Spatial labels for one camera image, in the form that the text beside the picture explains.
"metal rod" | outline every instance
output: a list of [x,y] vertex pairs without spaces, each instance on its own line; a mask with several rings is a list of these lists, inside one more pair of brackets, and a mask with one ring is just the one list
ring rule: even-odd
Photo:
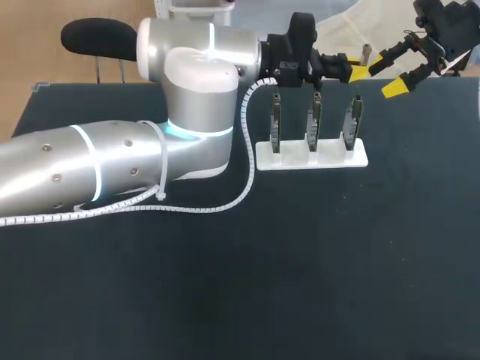
[[366,43],[363,46],[363,50],[361,51],[361,58],[360,58],[360,65],[367,66],[368,60],[370,59],[370,55],[372,53],[372,46],[369,43]]
[[97,71],[97,84],[100,84],[100,60],[95,56],[95,70]]
[[120,62],[121,81],[125,84],[125,67],[123,65],[123,60],[118,61]]

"white tool holder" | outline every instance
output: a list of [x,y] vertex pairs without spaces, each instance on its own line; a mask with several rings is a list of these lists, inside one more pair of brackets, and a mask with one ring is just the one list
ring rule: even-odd
[[224,0],[154,0],[157,17],[175,20],[201,20],[230,26],[234,2]]
[[347,151],[343,133],[338,139],[319,139],[316,152],[310,152],[306,137],[303,140],[281,141],[280,154],[274,154],[269,141],[256,144],[256,168],[261,171],[339,169],[367,165],[363,141],[357,139],[353,151]]

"dark table surface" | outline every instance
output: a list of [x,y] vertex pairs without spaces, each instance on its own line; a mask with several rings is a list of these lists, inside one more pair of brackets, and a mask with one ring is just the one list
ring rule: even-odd
[[[257,172],[216,215],[0,229],[0,359],[480,359],[479,81],[383,85],[358,85],[365,169]],[[325,84],[323,137],[355,90]],[[250,105],[254,142],[271,93]],[[286,138],[311,93],[282,90]],[[16,135],[166,114],[158,85],[51,85]],[[228,203],[247,165],[236,127],[227,171],[169,184],[168,203]]]

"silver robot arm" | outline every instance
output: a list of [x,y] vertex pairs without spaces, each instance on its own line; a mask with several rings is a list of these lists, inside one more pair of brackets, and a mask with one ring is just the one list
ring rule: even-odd
[[[241,106],[250,162],[247,187],[238,199],[219,208],[170,210],[217,212],[235,206],[246,197],[254,178],[246,125],[253,92],[264,85],[300,87],[304,81],[320,86],[322,77],[342,81],[352,73],[346,58],[327,58],[328,67],[322,66],[324,58],[312,49],[316,36],[314,17],[304,13],[293,15],[285,35],[270,34],[266,42],[259,42],[253,33],[220,25],[143,20],[136,49],[139,73],[162,84],[169,118],[156,127],[127,121],[74,125],[1,144],[0,226],[17,224],[17,220],[20,224],[64,221],[118,211],[66,214],[73,206],[101,197],[154,188],[165,173],[165,158],[168,180],[222,173],[230,159],[241,83],[251,86]],[[255,83],[258,79],[265,81]],[[34,214],[60,215],[16,218]]]
[[[168,180],[208,178],[227,168],[238,84],[227,61],[184,47],[166,53],[169,119],[158,127]],[[0,145],[0,163],[0,216],[48,214],[155,186],[162,143],[147,124],[102,121],[18,136]]]

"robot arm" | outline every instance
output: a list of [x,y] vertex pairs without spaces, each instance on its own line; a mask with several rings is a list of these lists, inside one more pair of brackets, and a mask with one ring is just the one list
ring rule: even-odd
[[[152,189],[167,163],[168,180],[222,173],[230,160],[239,83],[252,86],[241,109],[250,159],[241,201],[254,174],[246,126],[246,104],[254,90],[261,85],[295,88],[304,82],[319,89],[323,77],[348,83],[359,76],[356,69],[366,74],[366,67],[345,55],[320,55],[313,49],[316,39],[315,19],[304,13],[293,15],[285,35],[270,34],[266,42],[206,22],[143,20],[136,42],[139,73],[162,84],[169,118],[150,126],[127,121],[74,125],[1,144],[0,217],[65,212],[101,197]],[[265,81],[257,85],[257,80]]]
[[212,59],[235,65],[242,85],[274,77],[281,87],[298,88],[304,82],[320,90],[322,78],[350,83],[366,77],[365,67],[346,55],[320,55],[312,14],[294,13],[286,34],[270,34],[259,41],[256,34],[206,22],[144,19],[139,27],[137,61],[140,76],[164,81],[164,61],[176,47],[190,47]]
[[413,6],[418,15],[416,25],[424,29],[425,36],[406,31],[402,42],[380,52],[368,72],[374,77],[391,67],[408,50],[420,52],[427,63],[402,73],[388,84],[383,89],[386,98],[412,92],[432,73],[442,76],[480,44],[480,7],[473,0],[462,5],[453,1],[446,6],[440,0],[415,0]]

